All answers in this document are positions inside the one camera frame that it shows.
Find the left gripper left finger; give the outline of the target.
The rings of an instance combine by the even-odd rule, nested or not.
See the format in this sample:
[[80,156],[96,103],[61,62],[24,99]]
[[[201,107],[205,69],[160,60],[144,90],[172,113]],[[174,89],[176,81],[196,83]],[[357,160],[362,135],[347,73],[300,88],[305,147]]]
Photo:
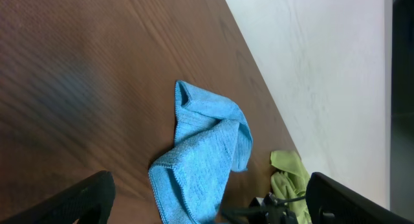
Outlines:
[[102,170],[2,222],[107,224],[115,195],[112,173]]

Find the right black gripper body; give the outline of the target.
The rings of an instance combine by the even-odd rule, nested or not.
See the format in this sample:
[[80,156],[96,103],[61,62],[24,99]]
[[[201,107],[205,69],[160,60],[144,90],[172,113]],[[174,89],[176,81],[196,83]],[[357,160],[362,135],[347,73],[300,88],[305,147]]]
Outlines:
[[253,198],[248,207],[265,209],[249,215],[249,224],[298,224],[296,214],[271,192],[265,197]]

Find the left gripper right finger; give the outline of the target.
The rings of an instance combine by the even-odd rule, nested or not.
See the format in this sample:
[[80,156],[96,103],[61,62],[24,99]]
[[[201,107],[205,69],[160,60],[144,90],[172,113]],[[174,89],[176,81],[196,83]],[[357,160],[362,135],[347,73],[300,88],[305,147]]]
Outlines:
[[312,173],[305,200],[313,224],[413,224],[320,172]]

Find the blue microfiber cloth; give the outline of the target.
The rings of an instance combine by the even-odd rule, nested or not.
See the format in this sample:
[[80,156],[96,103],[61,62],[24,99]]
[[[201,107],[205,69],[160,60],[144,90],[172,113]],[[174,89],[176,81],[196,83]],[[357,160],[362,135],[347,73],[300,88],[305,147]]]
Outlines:
[[253,138],[239,106],[179,80],[174,147],[149,169],[163,223],[214,221],[231,172],[243,172]]

